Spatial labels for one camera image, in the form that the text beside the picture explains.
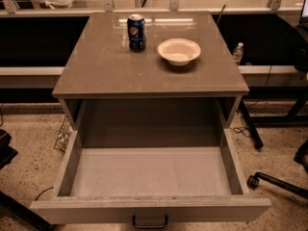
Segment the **blue pepsi can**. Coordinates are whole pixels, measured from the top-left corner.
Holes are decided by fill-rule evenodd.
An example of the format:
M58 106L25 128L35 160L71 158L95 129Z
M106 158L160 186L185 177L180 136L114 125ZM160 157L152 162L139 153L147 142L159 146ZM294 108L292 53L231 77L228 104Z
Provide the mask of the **blue pepsi can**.
M127 30L129 47L132 51L140 52L145 49L145 20L141 14L133 13L128 16Z

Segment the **black table leg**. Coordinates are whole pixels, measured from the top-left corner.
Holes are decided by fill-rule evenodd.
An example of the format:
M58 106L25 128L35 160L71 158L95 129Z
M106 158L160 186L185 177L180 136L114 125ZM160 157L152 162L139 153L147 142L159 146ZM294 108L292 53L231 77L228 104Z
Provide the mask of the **black table leg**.
M251 138L252 138L252 140L254 142L254 147L257 150L261 149L263 147L263 142L262 142L262 140L261 140L261 138L260 138L260 136L259 136L259 134L257 132L257 129L256 129L254 123L252 122L252 119L250 117L248 109L245 106L243 100L241 100L239 108L240 108L240 110L241 110L241 112L243 114L244 121L245 121L245 123L247 125L247 129L248 129L248 131L250 133L250 136L251 136Z

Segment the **open grey top drawer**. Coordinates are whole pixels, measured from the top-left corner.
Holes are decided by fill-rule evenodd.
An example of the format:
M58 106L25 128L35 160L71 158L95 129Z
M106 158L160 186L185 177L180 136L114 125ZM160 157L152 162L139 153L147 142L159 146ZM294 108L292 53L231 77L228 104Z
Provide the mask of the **open grey top drawer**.
M270 206L250 195L230 143L203 148L81 148L69 142L51 197L34 212L61 223L251 222Z

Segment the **grey cabinet with glossy top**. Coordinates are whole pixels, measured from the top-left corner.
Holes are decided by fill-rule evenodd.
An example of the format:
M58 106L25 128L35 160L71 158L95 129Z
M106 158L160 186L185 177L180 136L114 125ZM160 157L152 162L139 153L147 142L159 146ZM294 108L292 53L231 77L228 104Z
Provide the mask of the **grey cabinet with glossy top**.
M230 143L248 87L207 12L145 14L146 46L128 46L127 13L94 13L53 94L81 148L203 148ZM184 66L158 53L168 39L197 43Z

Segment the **clear plastic water bottle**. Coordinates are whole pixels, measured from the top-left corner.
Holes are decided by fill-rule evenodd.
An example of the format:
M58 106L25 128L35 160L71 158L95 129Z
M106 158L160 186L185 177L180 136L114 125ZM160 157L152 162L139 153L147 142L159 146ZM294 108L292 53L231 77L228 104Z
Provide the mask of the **clear plastic water bottle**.
M233 50L233 60L235 61L236 65L239 65L242 57L244 54L244 44L242 42L239 42L238 45Z

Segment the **black object at left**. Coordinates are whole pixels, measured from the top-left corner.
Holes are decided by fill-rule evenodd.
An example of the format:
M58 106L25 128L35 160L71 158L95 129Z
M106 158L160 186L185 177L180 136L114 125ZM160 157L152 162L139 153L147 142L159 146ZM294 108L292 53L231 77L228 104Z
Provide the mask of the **black object at left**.
M11 135L0 129L0 169L9 164L18 152L10 147Z

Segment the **black office chair base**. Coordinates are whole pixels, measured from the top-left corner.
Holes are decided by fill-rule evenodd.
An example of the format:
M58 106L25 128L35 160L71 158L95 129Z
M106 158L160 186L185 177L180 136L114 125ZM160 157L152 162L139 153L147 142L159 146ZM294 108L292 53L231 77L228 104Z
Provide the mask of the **black office chair base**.
M305 171L308 173L308 141L306 141L296 152L294 156L294 161L298 164L302 165ZM273 184L276 187L279 187L285 191L288 191L290 193L294 193L300 197L303 197L305 199L308 199L308 191L298 187L296 185L293 185L291 183L288 183L286 181L283 181L281 179L275 178L273 176L267 175L262 172L256 172L254 175L250 175L246 181L246 184L251 189L256 189L259 184L259 180L262 179L266 182L269 182Z

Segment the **white paper bowl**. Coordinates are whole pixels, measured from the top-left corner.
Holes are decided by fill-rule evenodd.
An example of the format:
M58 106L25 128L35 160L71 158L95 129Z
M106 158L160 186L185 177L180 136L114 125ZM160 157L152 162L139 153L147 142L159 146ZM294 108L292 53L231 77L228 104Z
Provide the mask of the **white paper bowl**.
M201 49L197 43L185 38L171 38L159 44L159 55L171 65L184 66L197 59Z

